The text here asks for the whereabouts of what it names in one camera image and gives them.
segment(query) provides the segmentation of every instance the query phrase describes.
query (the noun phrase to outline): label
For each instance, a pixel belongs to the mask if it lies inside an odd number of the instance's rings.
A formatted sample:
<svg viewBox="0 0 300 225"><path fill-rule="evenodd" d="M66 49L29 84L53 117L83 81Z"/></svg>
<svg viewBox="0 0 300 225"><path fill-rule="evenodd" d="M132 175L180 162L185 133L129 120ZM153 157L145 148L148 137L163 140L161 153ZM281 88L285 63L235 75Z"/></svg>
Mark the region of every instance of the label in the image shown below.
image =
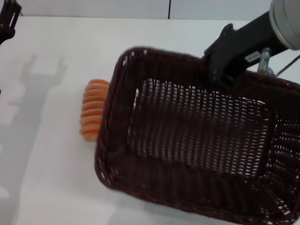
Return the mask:
<svg viewBox="0 0 300 225"><path fill-rule="evenodd" d="M256 51L248 56L245 57L245 60L247 60L248 62L253 62L254 60L257 60L261 57L262 55L260 54L260 52Z"/></svg>

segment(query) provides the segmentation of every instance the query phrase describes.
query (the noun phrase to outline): wicker basket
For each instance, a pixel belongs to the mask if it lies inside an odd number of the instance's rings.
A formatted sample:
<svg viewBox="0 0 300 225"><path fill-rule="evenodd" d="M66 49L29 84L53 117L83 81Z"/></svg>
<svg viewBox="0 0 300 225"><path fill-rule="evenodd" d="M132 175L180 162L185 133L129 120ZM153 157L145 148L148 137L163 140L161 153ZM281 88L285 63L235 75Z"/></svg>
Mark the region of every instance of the wicker basket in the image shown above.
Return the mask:
<svg viewBox="0 0 300 225"><path fill-rule="evenodd" d="M246 72L221 91L205 60L149 48L119 59L97 140L109 188L237 224L300 215L300 85Z"/></svg>

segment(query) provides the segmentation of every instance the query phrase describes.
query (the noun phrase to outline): black bracket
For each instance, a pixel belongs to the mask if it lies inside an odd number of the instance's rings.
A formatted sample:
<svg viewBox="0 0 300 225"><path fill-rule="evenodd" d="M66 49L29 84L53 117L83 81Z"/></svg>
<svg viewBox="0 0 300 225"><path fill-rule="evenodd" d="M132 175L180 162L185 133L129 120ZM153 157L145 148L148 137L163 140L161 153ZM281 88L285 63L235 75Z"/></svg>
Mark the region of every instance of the black bracket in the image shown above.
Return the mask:
<svg viewBox="0 0 300 225"><path fill-rule="evenodd" d="M0 12L0 45L15 36L15 25L21 9L16 0L4 0Z"/></svg>

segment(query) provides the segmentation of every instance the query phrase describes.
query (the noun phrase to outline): orange object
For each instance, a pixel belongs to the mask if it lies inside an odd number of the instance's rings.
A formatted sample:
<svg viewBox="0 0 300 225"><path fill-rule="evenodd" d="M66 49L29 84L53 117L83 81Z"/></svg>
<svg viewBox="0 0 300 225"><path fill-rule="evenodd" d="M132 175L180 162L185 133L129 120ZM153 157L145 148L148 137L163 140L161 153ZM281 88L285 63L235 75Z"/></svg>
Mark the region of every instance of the orange object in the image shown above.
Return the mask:
<svg viewBox="0 0 300 225"><path fill-rule="evenodd" d="M110 83L100 79L91 80L85 88L80 115L79 133L87 142L96 141L101 122L105 100Z"/></svg>

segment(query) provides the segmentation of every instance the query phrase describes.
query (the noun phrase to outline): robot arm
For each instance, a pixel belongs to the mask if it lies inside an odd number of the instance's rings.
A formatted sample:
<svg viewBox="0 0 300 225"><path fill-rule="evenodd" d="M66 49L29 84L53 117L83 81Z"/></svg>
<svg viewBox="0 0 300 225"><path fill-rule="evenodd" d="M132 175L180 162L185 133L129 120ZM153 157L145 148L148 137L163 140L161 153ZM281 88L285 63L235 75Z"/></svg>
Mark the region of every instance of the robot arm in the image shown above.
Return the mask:
<svg viewBox="0 0 300 225"><path fill-rule="evenodd" d="M232 88L238 77L260 62L259 73L268 72L270 57L287 49L300 50L300 0L273 0L270 11L239 30L224 27L205 51L210 85Z"/></svg>

